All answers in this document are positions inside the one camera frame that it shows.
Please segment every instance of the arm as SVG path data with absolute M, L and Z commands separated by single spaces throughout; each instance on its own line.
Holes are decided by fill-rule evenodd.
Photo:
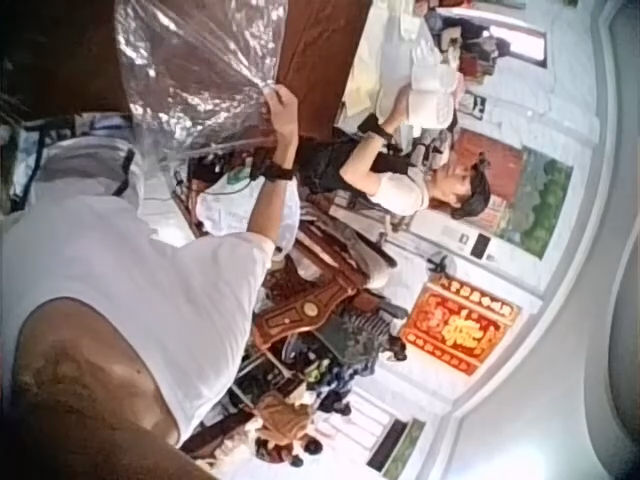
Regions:
M 387 119 L 380 124 L 383 130 L 393 133 L 407 119 L 409 85 L 400 89 L 395 104 Z M 371 166 L 384 145 L 384 139 L 377 135 L 366 136 L 351 153 L 340 169 L 340 175 L 352 187 L 374 196 L 380 189 L 380 175 L 371 171 Z
M 298 148 L 298 101 L 281 85 L 267 91 L 265 98 L 278 141 L 273 162 L 282 168 L 292 169 Z M 264 182 L 249 218 L 248 232 L 276 242 L 286 191 L 286 181 Z

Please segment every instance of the decoration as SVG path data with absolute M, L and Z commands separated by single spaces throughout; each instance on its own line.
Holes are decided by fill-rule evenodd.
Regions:
M 462 95 L 458 105 L 458 111 L 465 115 L 469 115 L 476 120 L 484 118 L 484 112 L 487 107 L 487 99 L 481 95 L 467 90 Z
M 409 463 L 411 454 L 416 449 L 420 435 L 426 424 L 420 420 L 412 420 L 393 456 L 387 463 L 382 476 L 387 480 L 398 480 Z
M 454 152 L 460 165 L 471 165 L 480 152 L 491 162 L 489 206 L 464 222 L 542 260 L 564 207 L 573 167 L 530 148 L 519 150 L 465 129 Z
M 472 375 L 500 343 L 520 309 L 455 278 L 427 283 L 402 330 L 404 340 Z

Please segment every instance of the man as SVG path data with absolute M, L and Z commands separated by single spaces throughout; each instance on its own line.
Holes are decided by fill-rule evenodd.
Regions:
M 407 159 L 380 153 L 407 120 L 409 93 L 409 86 L 400 89 L 389 116 L 357 144 L 301 142 L 296 155 L 300 183 L 312 193 L 354 192 L 401 216 L 426 209 L 431 201 L 455 219 L 480 215 L 491 198 L 485 162 L 471 168 L 448 165 L 425 176 Z
M 291 170 L 297 100 L 283 86 L 265 98 L 273 162 Z M 176 249 L 150 238 L 113 170 L 89 155 L 67 178 L 49 175 L 65 188 L 2 238 L 8 443 L 29 454 L 20 478 L 210 479 L 175 446 L 235 377 L 286 182 L 265 182 L 246 233 Z

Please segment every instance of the red banner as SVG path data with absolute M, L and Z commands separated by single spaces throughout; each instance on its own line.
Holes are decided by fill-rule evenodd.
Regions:
M 470 299 L 474 292 L 480 295 L 477 303 Z M 428 284 L 416 302 L 402 337 L 456 370 L 472 375 L 500 343 L 509 322 L 515 319 L 513 315 L 518 313 L 517 307 L 459 280 L 439 279 Z

